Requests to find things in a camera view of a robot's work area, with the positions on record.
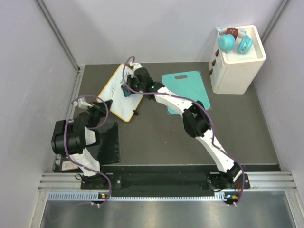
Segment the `black glossy mat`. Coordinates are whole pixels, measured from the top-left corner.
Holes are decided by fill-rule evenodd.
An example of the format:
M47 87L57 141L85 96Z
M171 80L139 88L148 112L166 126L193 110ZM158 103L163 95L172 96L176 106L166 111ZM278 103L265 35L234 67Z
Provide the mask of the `black glossy mat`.
M55 154L70 156L82 165L106 165L121 160L117 122L95 129L86 127L82 119L58 121L51 143Z

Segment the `teal cat ear headphones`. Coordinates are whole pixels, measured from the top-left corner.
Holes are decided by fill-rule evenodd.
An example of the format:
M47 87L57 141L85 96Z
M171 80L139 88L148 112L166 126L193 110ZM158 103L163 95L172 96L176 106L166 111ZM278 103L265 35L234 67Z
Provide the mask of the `teal cat ear headphones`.
M232 51L236 46L237 38L241 39L237 47L238 54L246 54L253 45L252 38L244 30L238 30L238 37L236 39L232 35L225 34L227 28L216 27L216 30L218 31L217 43L221 51Z

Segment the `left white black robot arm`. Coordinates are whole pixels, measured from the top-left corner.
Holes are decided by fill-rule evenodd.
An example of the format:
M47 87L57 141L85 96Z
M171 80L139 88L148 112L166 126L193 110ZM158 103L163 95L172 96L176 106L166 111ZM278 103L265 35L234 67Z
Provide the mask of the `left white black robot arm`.
M108 116L112 102L110 99L88 103L85 98L74 101L72 105L85 109L85 112L73 120L57 121L51 139L53 152L68 158L84 176L92 177L91 182L97 188L105 187L108 177L100 172L100 162L93 158L88 147L100 142L99 122Z

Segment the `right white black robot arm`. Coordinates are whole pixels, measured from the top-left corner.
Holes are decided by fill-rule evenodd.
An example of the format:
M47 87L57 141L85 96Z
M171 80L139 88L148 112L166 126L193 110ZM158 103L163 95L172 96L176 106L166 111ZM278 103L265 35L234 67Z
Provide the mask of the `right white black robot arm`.
M227 188L233 188L244 178L242 166L232 159L221 147L215 144L214 124L205 110L202 102L178 96L165 85L154 81L148 70L139 63L126 64L132 73L123 75L121 86L123 95L146 95L151 100L163 104L177 112L182 117L185 132L198 140L207 150L222 176L222 183Z

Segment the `brown toy cube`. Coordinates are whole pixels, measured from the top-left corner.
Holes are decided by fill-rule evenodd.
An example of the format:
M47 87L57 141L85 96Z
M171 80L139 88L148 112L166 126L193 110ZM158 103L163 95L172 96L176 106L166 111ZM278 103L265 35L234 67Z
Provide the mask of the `brown toy cube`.
M234 39L238 37L238 29L236 28L227 28L226 30L226 35L232 35Z

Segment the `blue heart eraser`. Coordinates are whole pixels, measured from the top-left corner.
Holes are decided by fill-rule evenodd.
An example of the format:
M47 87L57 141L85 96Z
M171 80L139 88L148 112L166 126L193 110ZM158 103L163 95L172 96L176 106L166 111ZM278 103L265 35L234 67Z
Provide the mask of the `blue heart eraser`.
M124 92L123 95L124 95L125 97L129 97L129 96L131 95L131 93Z

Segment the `small label card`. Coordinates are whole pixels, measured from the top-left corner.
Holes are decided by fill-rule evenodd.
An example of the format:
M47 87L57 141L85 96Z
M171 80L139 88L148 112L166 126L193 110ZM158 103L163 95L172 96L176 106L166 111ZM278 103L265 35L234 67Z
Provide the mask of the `small label card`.
M78 169L78 166L73 164L71 161L62 162L61 170L62 171L71 171Z

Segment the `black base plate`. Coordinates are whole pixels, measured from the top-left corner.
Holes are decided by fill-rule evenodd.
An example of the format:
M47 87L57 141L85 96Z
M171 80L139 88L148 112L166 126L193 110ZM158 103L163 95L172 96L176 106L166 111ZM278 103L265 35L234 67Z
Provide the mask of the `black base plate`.
M249 184L243 182L247 175L241 175L234 183L224 176L204 173L130 173L109 174L114 196L173 196L182 194L197 195L202 192L216 192L223 189L240 189Z

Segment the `yellow framed whiteboard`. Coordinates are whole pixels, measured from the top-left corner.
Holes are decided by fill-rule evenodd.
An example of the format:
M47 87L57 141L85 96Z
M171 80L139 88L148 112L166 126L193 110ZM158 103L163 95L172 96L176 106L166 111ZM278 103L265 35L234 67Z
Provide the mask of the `yellow framed whiteboard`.
M124 84L123 67L124 64L120 64L98 97L104 101L112 100L110 112L123 121L129 122L134 115L134 110L139 106L143 95L131 94L129 97L124 96L121 88L121 85Z

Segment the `teal cutting board mat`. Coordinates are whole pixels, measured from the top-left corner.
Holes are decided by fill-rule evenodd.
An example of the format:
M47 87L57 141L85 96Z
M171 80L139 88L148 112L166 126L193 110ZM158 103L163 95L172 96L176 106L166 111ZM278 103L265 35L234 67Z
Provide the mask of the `teal cutting board mat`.
M200 71L187 71L161 76L162 83L178 96L201 101L206 110L211 108Z

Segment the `white drawer cabinet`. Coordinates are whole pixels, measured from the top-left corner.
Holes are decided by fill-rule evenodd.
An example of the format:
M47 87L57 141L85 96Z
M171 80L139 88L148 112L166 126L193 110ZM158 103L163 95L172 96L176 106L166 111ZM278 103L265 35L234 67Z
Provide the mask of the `white drawer cabinet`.
M241 39L237 38L236 46L232 51L221 51L217 43L217 32L209 59L211 86L216 94L244 94L266 60L266 53L256 26L235 28L244 30L252 38L253 45L246 54L238 54L237 47Z

